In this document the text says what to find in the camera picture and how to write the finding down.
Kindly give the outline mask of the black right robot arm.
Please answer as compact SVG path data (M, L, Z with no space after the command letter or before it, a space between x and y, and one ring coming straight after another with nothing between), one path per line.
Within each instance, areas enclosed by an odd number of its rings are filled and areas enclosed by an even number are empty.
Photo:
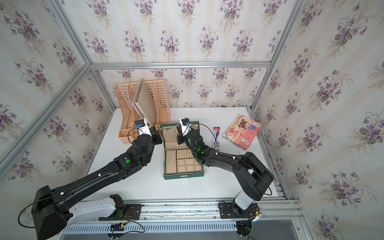
M185 144L200 165L216 167L233 173L242 190L234 199L234 207L247 210L260 201L274 181L270 170L251 152L233 155L216 151L204 143L199 130L191 125L177 125L179 145Z

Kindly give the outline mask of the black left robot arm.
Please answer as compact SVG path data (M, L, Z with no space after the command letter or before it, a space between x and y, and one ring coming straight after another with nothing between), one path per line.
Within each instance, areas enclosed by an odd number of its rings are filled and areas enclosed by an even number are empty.
M162 143L161 136L155 127L139 131L141 134L131 147L101 169L61 187L44 186L37 190L31 213L39 240L47 240L62 231L75 215L70 210L75 204L150 163L155 145Z

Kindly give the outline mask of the green jewelry box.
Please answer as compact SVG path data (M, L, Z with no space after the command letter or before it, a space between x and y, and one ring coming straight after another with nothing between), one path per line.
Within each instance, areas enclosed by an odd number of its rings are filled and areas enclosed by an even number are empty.
M164 174L165 180L188 179L204 176L201 166L185 144L177 142L177 124L161 125L164 146Z

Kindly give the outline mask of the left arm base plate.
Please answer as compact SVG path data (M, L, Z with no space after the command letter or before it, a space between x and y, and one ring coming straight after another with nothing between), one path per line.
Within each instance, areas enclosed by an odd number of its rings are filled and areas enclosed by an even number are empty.
M115 210L107 217L99 217L99 221L130 221L139 220L142 205L141 204L128 204L123 201L120 195L110 195L114 201Z

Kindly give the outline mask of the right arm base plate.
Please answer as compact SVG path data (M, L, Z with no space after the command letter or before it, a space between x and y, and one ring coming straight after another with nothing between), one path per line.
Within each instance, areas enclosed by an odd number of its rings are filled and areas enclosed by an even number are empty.
M246 210L243 210L234 201L219 201L218 208L221 219L254 219L260 213L260 207L257 203L253 203Z

